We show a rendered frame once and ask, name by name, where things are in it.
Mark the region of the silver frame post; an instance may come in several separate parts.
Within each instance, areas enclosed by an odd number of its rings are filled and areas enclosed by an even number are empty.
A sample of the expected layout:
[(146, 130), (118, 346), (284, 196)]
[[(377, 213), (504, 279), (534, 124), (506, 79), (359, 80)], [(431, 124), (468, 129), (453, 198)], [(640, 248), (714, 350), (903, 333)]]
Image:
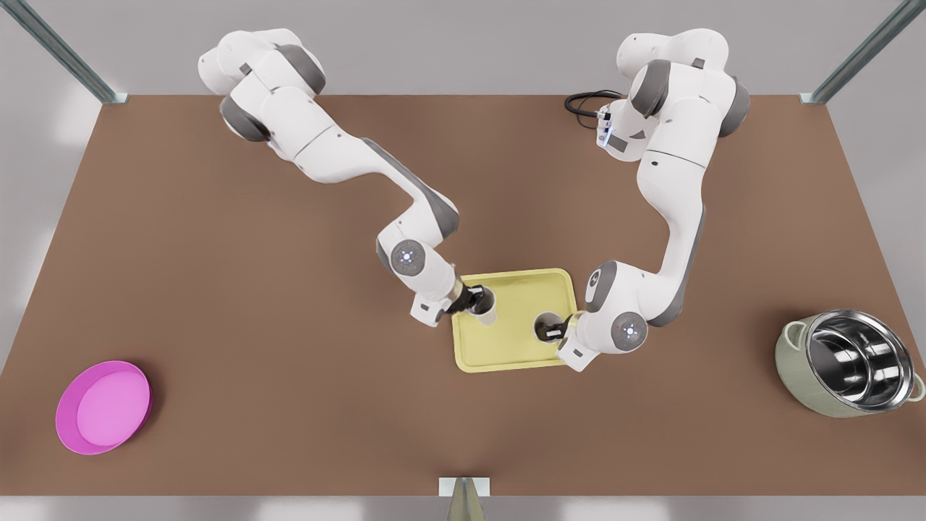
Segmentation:
[(128, 102), (128, 93), (107, 85), (26, 0), (0, 0), (0, 7), (103, 105)]
[(490, 496), (490, 478), (442, 477), (438, 495), (450, 498), (446, 521), (485, 521), (482, 497)]
[(926, 11), (926, 0), (902, 0), (814, 91), (800, 93), (801, 103), (826, 105), (854, 79), (890, 42)]

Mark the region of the white IKEA cup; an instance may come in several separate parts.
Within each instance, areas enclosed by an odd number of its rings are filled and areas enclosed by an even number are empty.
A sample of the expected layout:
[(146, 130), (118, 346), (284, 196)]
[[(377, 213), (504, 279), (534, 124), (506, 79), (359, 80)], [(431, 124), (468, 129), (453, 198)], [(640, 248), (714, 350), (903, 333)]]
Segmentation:
[(472, 306), (467, 312), (476, 317), (477, 322), (483, 326), (492, 326), (496, 322), (496, 295), (489, 287), (470, 287)]
[(549, 344), (561, 341), (567, 329), (568, 318), (562, 318), (553, 311), (538, 314), (532, 326), (536, 339)]

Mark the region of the pink round bowl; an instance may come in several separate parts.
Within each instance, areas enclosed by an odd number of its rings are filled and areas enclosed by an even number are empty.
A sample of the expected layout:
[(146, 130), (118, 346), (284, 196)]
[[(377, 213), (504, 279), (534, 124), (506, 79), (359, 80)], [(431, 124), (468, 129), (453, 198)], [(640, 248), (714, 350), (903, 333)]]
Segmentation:
[(105, 453), (129, 441), (148, 422), (152, 408), (148, 376), (125, 360), (107, 360), (66, 387), (56, 407), (56, 435), (71, 452)]

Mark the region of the green pot with steel interior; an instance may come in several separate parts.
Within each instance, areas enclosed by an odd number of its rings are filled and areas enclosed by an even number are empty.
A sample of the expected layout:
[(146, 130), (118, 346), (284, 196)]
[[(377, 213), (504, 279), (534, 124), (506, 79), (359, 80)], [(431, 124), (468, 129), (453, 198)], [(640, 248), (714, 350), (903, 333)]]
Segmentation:
[(926, 398), (926, 382), (899, 336), (859, 310), (829, 310), (785, 324), (775, 365), (785, 389), (828, 418), (892, 412)]

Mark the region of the yellow rectangular tray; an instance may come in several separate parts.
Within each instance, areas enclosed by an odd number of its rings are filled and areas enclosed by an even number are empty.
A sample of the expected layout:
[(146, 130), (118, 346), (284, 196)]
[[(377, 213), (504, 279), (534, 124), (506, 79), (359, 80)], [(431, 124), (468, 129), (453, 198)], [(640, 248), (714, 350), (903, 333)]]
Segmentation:
[(572, 278), (563, 269), (500, 271), (463, 276), (467, 286), (482, 284), (496, 295), (496, 320), (484, 326), (469, 313), (451, 318), (454, 360), (460, 370), (484, 373), (562, 366), (558, 345), (535, 335), (535, 320), (563, 322), (576, 313)]

